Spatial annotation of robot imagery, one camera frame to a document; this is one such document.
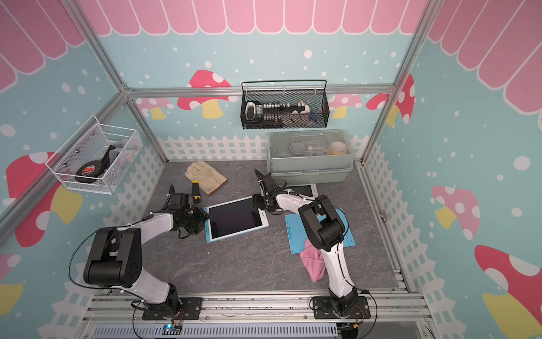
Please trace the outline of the pink cleaning cloth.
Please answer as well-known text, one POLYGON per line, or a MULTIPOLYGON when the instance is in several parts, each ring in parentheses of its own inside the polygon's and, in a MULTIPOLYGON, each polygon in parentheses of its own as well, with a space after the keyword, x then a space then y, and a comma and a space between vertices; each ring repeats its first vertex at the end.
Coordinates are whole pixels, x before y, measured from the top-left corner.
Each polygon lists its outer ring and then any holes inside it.
POLYGON ((301 262, 307 270, 313 283, 323 278, 325 274, 325 262, 320 250, 316 249, 309 240, 305 240, 304 250, 300 253, 301 262))

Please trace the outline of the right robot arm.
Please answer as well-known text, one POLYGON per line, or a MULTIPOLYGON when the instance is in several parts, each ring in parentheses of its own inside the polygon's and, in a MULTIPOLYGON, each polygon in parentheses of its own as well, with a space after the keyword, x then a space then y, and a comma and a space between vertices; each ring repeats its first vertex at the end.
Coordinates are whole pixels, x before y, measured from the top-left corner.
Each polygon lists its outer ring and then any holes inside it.
POLYGON ((309 198, 278 185, 270 173, 254 170, 261 194, 252 198, 254 208, 270 213, 292 212, 300 216, 310 243, 323 255, 329 277, 330 303, 339 317, 354 311, 359 298, 358 289, 351 281, 344 256, 344 236, 347 234, 342 219, 325 195, 309 198))

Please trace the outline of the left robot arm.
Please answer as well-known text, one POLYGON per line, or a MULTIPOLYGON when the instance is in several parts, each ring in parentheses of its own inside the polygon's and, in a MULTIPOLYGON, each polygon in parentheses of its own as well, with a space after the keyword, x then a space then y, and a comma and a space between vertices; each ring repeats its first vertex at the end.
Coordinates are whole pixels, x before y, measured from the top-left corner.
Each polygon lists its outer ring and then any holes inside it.
POLYGON ((151 212, 141 220, 118 227, 103 227, 88 237, 93 238, 83 270, 84 284, 77 283, 71 276, 74 255, 68 265, 71 283, 92 290, 119 290, 141 300, 144 312, 170 319, 180 319, 186 307, 179 299, 176 287, 161 281, 143 267, 142 247, 155 237, 177 232, 180 240, 200 233, 210 215, 199 203, 201 193, 199 182, 192 183, 191 193, 184 194, 169 186, 167 200, 162 208, 151 212))

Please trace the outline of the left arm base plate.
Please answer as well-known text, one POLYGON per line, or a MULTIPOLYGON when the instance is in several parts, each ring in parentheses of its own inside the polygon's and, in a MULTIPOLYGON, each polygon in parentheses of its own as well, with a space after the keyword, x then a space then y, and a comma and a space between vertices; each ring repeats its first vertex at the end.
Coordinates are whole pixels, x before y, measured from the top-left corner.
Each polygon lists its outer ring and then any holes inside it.
POLYGON ((201 297, 181 297, 179 299, 181 308, 178 312, 166 314, 165 311, 159 311, 156 307, 147 307, 143 311, 142 320, 161 321, 161 320, 199 320, 202 311, 203 299, 201 297))

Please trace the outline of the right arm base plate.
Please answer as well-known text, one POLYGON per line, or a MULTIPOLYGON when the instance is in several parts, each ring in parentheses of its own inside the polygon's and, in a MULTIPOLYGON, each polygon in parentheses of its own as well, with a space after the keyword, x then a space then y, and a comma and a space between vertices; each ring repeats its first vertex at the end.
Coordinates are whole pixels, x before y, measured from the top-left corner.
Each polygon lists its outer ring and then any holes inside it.
POLYGON ((371 319, 366 297, 339 300, 335 297, 312 297, 309 308, 315 319, 371 319))

